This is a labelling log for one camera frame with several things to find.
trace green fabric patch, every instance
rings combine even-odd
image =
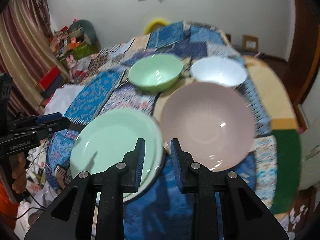
[[[271,212],[286,213],[297,193],[300,179],[301,146],[296,130],[273,130],[277,140],[277,184]]]

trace hand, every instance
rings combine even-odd
[[[18,154],[18,165],[12,171],[12,178],[15,182],[12,184],[12,189],[17,193],[21,194],[26,190],[27,176],[24,166],[26,165],[26,159],[24,153]]]

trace curtain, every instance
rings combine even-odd
[[[10,0],[0,15],[0,72],[13,78],[9,111],[40,114],[43,100],[35,86],[54,66],[67,71],[49,47],[51,34],[46,0]]]

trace mint green basin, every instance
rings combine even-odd
[[[138,60],[129,71],[129,81],[148,92],[170,88],[179,78],[183,63],[171,54],[154,54]]]

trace tablecloth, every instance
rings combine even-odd
[[[99,107],[89,109],[90,114],[84,113],[81,110],[83,107],[77,107],[78,102],[83,102],[84,98],[84,94],[79,95],[81,100],[76,98],[73,102],[73,116],[70,117],[73,120],[76,117],[77,122],[87,124],[97,115],[117,107],[130,107],[153,114],[157,98],[163,95],[145,94],[133,87],[127,80],[127,71],[137,60],[154,53],[172,53],[181,58],[184,68],[179,82],[189,78],[193,62],[206,56],[230,57],[247,66],[249,78],[238,91],[252,105],[258,138],[255,139],[252,153],[234,170],[255,189],[274,214],[286,212],[297,191],[300,171],[297,122],[289,98],[267,64],[252,57],[242,57],[231,47],[223,31],[214,26],[179,22],[134,38],[128,43],[104,48],[87,67],[82,66],[87,75],[81,84],[94,94],[101,87],[95,85],[96,79],[101,84],[110,77],[109,81],[113,83],[95,99],[94,104]],[[77,134],[77,131],[65,130],[51,138],[46,157],[46,179],[56,190],[71,179],[68,159]],[[171,230],[167,227],[173,221],[180,225],[177,226],[178,231],[181,229],[180,233],[188,233],[182,228],[189,228],[192,197],[180,194],[175,187],[169,156],[156,182],[145,195],[126,205],[124,210],[124,228],[128,239],[150,239],[152,235],[166,237],[167,230]]]

